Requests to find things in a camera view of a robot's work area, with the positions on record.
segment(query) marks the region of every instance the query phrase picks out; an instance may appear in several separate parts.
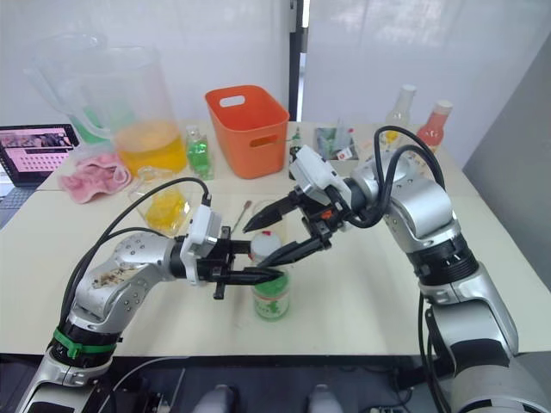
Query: pink towel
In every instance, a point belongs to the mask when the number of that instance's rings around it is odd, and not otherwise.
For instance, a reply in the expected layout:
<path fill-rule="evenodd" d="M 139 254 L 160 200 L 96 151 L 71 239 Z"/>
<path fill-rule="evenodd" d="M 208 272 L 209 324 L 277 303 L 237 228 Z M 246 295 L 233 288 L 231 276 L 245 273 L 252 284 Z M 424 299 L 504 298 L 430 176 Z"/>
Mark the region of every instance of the pink towel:
<path fill-rule="evenodd" d="M 69 193 L 72 200 L 83 204 L 95 194 L 114 194 L 123 189 L 132 176 L 116 153 L 103 153 L 77 162 L 77 170 L 71 176 L 61 176 L 59 186 Z"/>

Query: white lid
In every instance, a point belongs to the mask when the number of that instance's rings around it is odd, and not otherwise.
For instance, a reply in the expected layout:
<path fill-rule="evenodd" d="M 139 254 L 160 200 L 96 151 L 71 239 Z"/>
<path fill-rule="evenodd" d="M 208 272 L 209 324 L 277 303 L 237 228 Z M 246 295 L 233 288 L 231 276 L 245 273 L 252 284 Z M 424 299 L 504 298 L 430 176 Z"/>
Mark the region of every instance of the white lid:
<path fill-rule="evenodd" d="M 415 93 L 417 91 L 417 87 L 413 84 L 402 84 L 402 90 L 409 93 Z"/>
<path fill-rule="evenodd" d="M 454 108 L 454 104 L 450 101 L 437 101 L 434 105 L 435 114 L 449 114 L 451 109 Z"/>
<path fill-rule="evenodd" d="M 282 246 L 281 239 L 273 231 L 262 231 L 251 241 L 251 260 L 261 262 Z"/>

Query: black cable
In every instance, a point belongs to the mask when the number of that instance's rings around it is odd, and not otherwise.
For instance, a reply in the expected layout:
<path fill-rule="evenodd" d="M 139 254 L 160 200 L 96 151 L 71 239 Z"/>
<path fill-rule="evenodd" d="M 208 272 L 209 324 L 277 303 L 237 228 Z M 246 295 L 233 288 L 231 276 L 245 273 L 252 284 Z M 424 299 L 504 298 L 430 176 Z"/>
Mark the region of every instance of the black cable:
<path fill-rule="evenodd" d="M 395 404 L 372 404 L 368 407 L 364 407 L 363 409 L 361 409 L 360 413 L 369 413 L 369 411 L 371 409 L 395 409 L 397 407 L 401 407 L 405 411 L 407 411 L 408 413 L 411 413 L 406 405 L 410 402 L 410 400 L 412 400 L 413 390 L 408 389 L 406 398 L 404 398 L 404 399 L 402 399 L 402 397 L 400 396 L 399 392 L 396 389 L 394 389 L 394 392 L 396 393 L 398 403 L 395 403 Z"/>
<path fill-rule="evenodd" d="M 362 366 L 362 369 L 365 370 L 368 373 L 375 373 L 375 374 L 389 374 L 389 373 L 392 373 L 394 371 L 393 368 L 378 369 L 378 368 L 372 368 L 372 367 L 369 367 L 369 366 Z"/>
<path fill-rule="evenodd" d="M 110 232 L 139 204 L 141 204 L 144 200 L 151 197 L 152 195 L 156 194 L 159 191 L 162 191 L 165 188 L 168 188 L 172 185 L 176 185 L 180 182 L 195 182 L 199 184 L 203 189 L 203 197 L 201 200 L 201 203 L 204 205 L 210 205 L 210 193 L 208 192 L 208 187 L 202 180 L 194 177 L 186 176 L 184 178 L 177 178 L 172 181 L 168 181 L 162 185 L 159 185 L 158 187 L 152 189 L 147 194 L 142 195 L 139 197 L 136 201 L 134 201 L 132 204 L 130 204 L 129 207 L 127 207 L 122 213 L 120 213 L 114 220 L 109 224 L 107 229 L 103 232 L 103 234 L 98 238 L 96 243 L 92 246 L 92 248 L 84 254 L 84 256 L 81 258 L 81 260 L 78 262 L 77 266 L 73 270 L 71 277 L 69 279 L 69 282 L 67 283 L 67 288 L 65 289 L 64 293 L 64 301 L 61 305 L 61 314 L 59 317 L 59 327 L 62 326 L 62 324 L 65 322 L 67 317 L 69 316 L 69 312 L 71 311 L 71 304 L 72 301 L 75 298 L 75 292 L 77 289 L 77 285 L 84 277 L 84 274 L 86 272 L 86 269 L 88 269 L 88 266 L 90 265 L 90 262 L 92 261 L 92 258 L 96 254 L 96 252 L 100 249 L 103 243 L 105 243 L 108 240 L 108 236 Z"/>
<path fill-rule="evenodd" d="M 423 364 L 423 373 L 424 379 L 429 386 L 430 395 L 432 396 L 432 401 L 438 410 L 438 413 L 444 413 L 443 407 L 440 404 L 438 395 L 436 394 L 436 389 L 434 387 L 434 382 L 432 380 L 432 373 L 427 361 L 426 353 L 424 352 L 424 340 L 423 340 L 423 307 L 424 307 L 424 297 L 423 293 L 419 293 L 419 307 L 418 307 L 418 318 L 417 318 L 417 330 L 418 330 L 418 344 L 419 344 L 419 353 L 421 354 L 421 363 Z"/>
<path fill-rule="evenodd" d="M 398 133 L 402 133 L 405 136 L 407 136 L 409 139 L 413 140 L 416 144 L 418 144 L 422 149 L 423 152 L 426 154 L 427 158 L 429 160 L 424 158 L 424 161 L 429 165 L 429 167 L 432 165 L 434 166 L 434 170 L 430 168 L 430 171 L 432 172 L 433 176 L 435 177 L 435 181 L 438 185 L 440 185 L 442 188 L 444 187 L 444 181 L 443 181 L 443 173 L 440 169 L 440 164 L 436 160 L 436 157 L 434 156 L 434 153 L 430 150 L 429 146 L 423 140 L 417 136 L 415 133 L 408 131 L 407 129 L 400 127 L 400 126 L 383 126 L 380 127 L 375 131 L 375 135 L 373 137 L 374 141 L 374 149 L 375 149 L 375 167 L 377 172 L 377 182 L 379 185 L 383 182 L 383 172 L 382 172 L 382 161 L 381 161 L 381 134 L 386 131 L 394 131 Z"/>
<path fill-rule="evenodd" d="M 405 136 L 407 136 L 408 138 L 412 139 L 414 142 L 419 144 L 419 146 L 415 146 L 415 145 L 401 146 L 398 150 L 396 150 L 396 152 L 393 154 L 393 156 L 390 159 L 386 176 L 384 176 L 384 173 L 382 170 L 381 144 L 380 144 L 381 134 L 385 131 L 395 131 L 398 133 L 403 133 Z M 376 169 L 375 178 L 379 183 L 379 193 L 377 196 L 377 202 L 371 208 L 369 208 L 365 213 L 366 218 L 359 219 L 355 217 L 353 214 L 351 214 L 346 219 L 353 226 L 356 226 L 358 228 L 370 228 L 376 225 L 382 219 L 385 211 L 387 210 L 388 203 L 390 201 L 390 193 L 392 191 L 394 174 L 398 166 L 399 157 L 406 151 L 412 151 L 417 153 L 429 166 L 430 172 L 435 178 L 435 182 L 445 190 L 445 183 L 444 183 L 442 169 L 440 168 L 440 164 L 438 163 L 438 161 L 436 160 L 436 157 L 434 156 L 430 148 L 426 145 L 426 143 L 423 142 L 423 140 L 421 140 L 414 133 L 399 126 L 384 126 L 377 129 L 377 131 L 375 132 L 374 146 L 375 146 L 375 169 Z"/>
<path fill-rule="evenodd" d="M 163 234 L 161 234 L 158 231 L 152 230 L 151 228 L 145 228 L 145 227 L 141 227 L 141 226 L 131 226 L 131 227 L 128 227 L 128 228 L 124 228 L 122 230 L 115 231 L 112 234 L 109 234 L 109 236 L 105 239 L 105 241 L 102 242 L 102 244 L 106 243 L 109 239 L 112 239 L 114 237 L 119 236 L 120 234 L 124 234 L 124 233 L 131 232 L 131 231 L 150 232 L 150 233 L 159 235 L 161 237 L 164 237 Z M 61 327 L 61 324 L 63 324 L 65 322 L 65 320 L 67 319 L 66 316 L 63 317 L 63 315 L 65 314 L 65 311 L 67 311 L 67 314 L 68 314 L 69 311 L 71 310 L 72 299 L 68 300 L 68 297 L 69 297 L 69 294 L 72 294 L 73 297 L 74 297 L 74 293 L 77 290 L 77 285 L 75 285 L 75 279 L 78 278 L 78 277 L 82 278 L 80 273 L 83 272 L 84 262 L 85 261 L 91 262 L 92 257 L 93 257 L 93 255 L 91 255 L 93 249 L 94 249 L 94 247 L 90 248 L 86 252 L 86 254 L 83 255 L 83 257 L 80 259 L 78 264 L 73 269 L 73 271 L 71 273 L 71 277 L 69 278 L 69 281 L 67 282 L 67 287 L 65 288 L 65 293 L 64 293 L 64 296 L 63 296 L 63 300 L 61 301 L 61 315 L 60 315 L 61 319 L 59 320 L 59 327 Z"/>
<path fill-rule="evenodd" d="M 429 365 L 429 373 L 430 376 L 433 378 L 434 390 L 438 397 L 438 400 L 440 400 L 440 404 L 442 405 L 444 411 L 446 411 L 446 413 L 450 413 L 451 407 L 449 407 L 448 400 L 446 400 L 442 387 L 440 386 L 440 382 L 438 381 L 438 376 L 436 376 L 434 361 L 432 360 L 432 340 L 430 339 L 430 335 L 427 337 L 427 360 Z"/>

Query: glass bottle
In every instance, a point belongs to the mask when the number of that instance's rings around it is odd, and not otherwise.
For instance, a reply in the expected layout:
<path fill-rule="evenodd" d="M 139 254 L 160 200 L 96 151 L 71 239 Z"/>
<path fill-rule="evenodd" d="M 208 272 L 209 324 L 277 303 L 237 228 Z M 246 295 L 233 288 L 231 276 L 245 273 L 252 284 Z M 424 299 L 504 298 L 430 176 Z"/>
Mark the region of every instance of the glass bottle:
<path fill-rule="evenodd" d="M 427 123 L 417 132 L 417 136 L 430 147 L 432 153 L 436 152 L 444 139 L 444 123 L 453 107 L 450 101 L 436 102 Z"/>
<path fill-rule="evenodd" d="M 410 123 L 410 107 L 417 88 L 412 84 L 404 84 L 400 88 L 398 99 L 385 118 L 385 125 L 407 128 Z M 401 134 L 395 131 L 386 131 L 381 136 L 381 150 L 393 151 L 401 144 Z"/>
<path fill-rule="evenodd" d="M 197 126 L 186 127 L 186 146 L 189 166 L 197 177 L 203 181 L 213 179 L 213 159 L 208 149 L 207 137 L 199 133 Z"/>

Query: green cable tie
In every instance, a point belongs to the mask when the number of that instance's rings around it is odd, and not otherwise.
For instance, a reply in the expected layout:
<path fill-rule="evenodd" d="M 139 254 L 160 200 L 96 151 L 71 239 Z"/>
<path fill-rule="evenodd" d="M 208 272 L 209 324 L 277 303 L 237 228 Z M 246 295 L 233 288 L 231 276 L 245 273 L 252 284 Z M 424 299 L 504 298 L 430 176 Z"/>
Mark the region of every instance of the green cable tie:
<path fill-rule="evenodd" d="M 76 359 L 79 354 L 100 354 L 114 350 L 116 344 L 105 344 L 102 346 L 85 346 L 80 342 L 74 342 L 58 329 L 53 332 L 53 338 L 56 339 L 63 347 L 67 348 L 67 355 L 71 359 Z"/>

